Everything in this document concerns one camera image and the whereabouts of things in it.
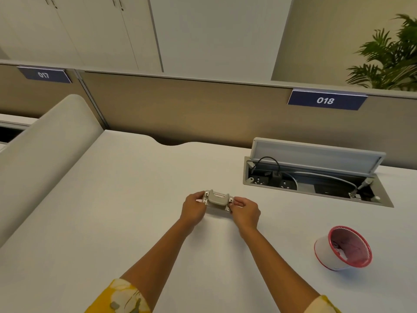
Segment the white wall cabinets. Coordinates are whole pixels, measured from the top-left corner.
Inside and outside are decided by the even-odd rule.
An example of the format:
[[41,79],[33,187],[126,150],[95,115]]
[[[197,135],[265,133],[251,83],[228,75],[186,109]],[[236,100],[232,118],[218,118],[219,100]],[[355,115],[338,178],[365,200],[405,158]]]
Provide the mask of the white wall cabinets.
[[150,0],[0,0],[0,59],[163,72]]

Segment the person's left forearm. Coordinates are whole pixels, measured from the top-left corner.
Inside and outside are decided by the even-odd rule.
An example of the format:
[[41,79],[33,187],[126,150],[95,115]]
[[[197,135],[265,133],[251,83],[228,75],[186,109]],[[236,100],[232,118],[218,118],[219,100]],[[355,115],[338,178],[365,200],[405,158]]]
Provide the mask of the person's left forearm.
[[148,301],[158,298],[172,271],[186,238],[195,224],[179,219],[158,242],[124,274],[124,279],[134,285]]

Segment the green potted plant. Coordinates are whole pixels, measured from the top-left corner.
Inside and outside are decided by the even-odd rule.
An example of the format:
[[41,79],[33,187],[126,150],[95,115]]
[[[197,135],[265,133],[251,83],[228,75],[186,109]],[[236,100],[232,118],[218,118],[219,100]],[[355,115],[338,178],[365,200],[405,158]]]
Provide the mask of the green potted plant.
[[385,29],[374,30],[372,40],[356,52],[366,59],[352,66],[347,84],[363,88],[417,92],[417,18],[397,14],[401,27],[392,39]]

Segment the white cup with red rim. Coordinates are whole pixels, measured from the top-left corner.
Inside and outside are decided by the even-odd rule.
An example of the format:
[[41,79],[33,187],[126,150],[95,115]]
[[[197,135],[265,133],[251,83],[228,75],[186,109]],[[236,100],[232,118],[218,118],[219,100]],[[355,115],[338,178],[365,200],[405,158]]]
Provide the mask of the white cup with red rim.
[[373,260],[368,242],[354,229],[335,226],[314,244],[317,260],[331,271],[365,268]]

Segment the yellow floral sleeve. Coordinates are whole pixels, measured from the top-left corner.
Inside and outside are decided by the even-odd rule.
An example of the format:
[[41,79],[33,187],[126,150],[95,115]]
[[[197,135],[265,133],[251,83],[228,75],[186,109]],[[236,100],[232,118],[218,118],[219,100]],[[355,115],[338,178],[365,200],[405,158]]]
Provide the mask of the yellow floral sleeve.
[[304,313],[341,313],[341,311],[325,295],[320,295],[312,301]]
[[114,279],[85,313],[152,313],[145,298],[131,283]]

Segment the person's right hand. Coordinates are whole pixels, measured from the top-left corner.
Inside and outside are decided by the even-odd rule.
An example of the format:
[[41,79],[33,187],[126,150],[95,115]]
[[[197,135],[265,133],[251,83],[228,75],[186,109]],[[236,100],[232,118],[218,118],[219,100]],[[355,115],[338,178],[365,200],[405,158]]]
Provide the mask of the person's right hand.
[[243,207],[239,211],[235,211],[232,215],[233,221],[241,234],[246,233],[247,231],[257,230],[258,220],[261,215],[257,203],[247,198],[235,196],[233,203],[229,204],[229,206],[230,205],[239,205]]

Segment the grey connector housing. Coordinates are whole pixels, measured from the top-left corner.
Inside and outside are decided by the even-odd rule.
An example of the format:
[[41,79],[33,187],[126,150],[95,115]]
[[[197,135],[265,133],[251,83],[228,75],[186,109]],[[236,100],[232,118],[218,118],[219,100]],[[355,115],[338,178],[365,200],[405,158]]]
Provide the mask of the grey connector housing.
[[213,189],[206,190],[202,202],[206,205],[209,212],[221,212],[223,214],[230,214],[231,210],[229,204],[233,203],[234,197],[230,194],[221,194],[215,192]]

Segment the yellow floral left sleeve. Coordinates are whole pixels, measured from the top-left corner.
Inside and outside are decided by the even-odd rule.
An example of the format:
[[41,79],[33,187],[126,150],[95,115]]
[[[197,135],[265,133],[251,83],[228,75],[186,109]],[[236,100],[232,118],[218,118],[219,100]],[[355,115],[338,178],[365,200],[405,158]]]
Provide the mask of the yellow floral left sleeve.
[[131,283],[114,279],[85,313],[152,313],[145,298]]

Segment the small blue desk sign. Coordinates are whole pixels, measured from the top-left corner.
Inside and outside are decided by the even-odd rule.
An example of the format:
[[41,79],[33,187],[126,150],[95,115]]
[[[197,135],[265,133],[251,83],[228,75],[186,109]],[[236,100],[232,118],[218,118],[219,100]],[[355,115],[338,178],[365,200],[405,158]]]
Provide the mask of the small blue desk sign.
[[30,66],[17,66],[17,69],[28,80],[39,80],[66,84],[72,83],[65,69],[37,68]]

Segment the person's right forearm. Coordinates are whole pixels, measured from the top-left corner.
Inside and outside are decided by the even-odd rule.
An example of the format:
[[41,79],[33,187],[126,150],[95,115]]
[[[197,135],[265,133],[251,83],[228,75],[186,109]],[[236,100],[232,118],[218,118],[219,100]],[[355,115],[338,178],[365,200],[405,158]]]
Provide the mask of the person's right forearm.
[[256,228],[244,226],[239,229],[239,233],[280,313],[304,313],[320,294],[279,255]]

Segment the neighbouring white desk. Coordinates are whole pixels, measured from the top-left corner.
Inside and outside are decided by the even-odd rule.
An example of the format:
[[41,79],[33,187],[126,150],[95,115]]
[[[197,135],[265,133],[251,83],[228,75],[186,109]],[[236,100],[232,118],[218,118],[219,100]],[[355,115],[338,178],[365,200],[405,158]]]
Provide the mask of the neighbouring white desk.
[[0,151],[37,120],[32,117],[0,113]]

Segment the grey rounded side divider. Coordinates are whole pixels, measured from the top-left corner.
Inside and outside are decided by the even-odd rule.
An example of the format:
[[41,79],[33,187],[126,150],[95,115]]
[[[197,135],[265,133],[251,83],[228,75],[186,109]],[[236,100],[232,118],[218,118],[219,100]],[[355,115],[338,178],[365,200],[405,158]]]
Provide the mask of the grey rounded side divider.
[[103,132],[70,94],[0,151],[0,248]]

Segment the large blue desk sign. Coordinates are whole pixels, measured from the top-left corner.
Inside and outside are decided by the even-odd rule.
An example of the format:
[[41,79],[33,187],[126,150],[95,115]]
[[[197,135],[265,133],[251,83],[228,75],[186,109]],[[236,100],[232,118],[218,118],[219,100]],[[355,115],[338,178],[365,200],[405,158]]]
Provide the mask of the large blue desk sign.
[[357,111],[368,95],[331,90],[293,89],[287,105]]

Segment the person's left hand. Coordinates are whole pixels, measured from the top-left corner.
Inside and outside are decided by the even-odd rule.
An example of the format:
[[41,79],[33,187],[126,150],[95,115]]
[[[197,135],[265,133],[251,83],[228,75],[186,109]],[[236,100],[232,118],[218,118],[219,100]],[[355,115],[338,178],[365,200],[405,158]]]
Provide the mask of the person's left hand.
[[189,194],[182,205],[179,220],[181,223],[185,224],[189,230],[192,230],[202,220],[206,213],[206,206],[195,206],[195,200],[202,199],[204,193],[205,191],[199,191]]

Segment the yellow floral right sleeve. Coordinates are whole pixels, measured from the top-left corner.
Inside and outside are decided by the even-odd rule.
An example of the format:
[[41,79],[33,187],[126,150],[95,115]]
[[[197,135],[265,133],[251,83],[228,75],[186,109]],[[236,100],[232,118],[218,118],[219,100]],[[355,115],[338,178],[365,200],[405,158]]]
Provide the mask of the yellow floral right sleeve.
[[320,295],[312,301],[304,313],[341,313],[341,311],[325,295]]

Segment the beige desk partition panel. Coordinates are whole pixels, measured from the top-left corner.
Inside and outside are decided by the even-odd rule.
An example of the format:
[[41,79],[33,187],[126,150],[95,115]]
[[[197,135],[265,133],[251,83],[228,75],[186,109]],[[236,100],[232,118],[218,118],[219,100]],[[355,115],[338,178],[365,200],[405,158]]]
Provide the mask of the beige desk partition panel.
[[[28,80],[17,66],[65,69],[72,83]],[[287,105],[293,89],[368,95],[359,110]],[[383,165],[417,169],[417,92],[277,81],[184,78],[0,60],[0,113],[40,118],[70,94],[101,126],[165,145],[251,148],[255,137],[385,152]]]

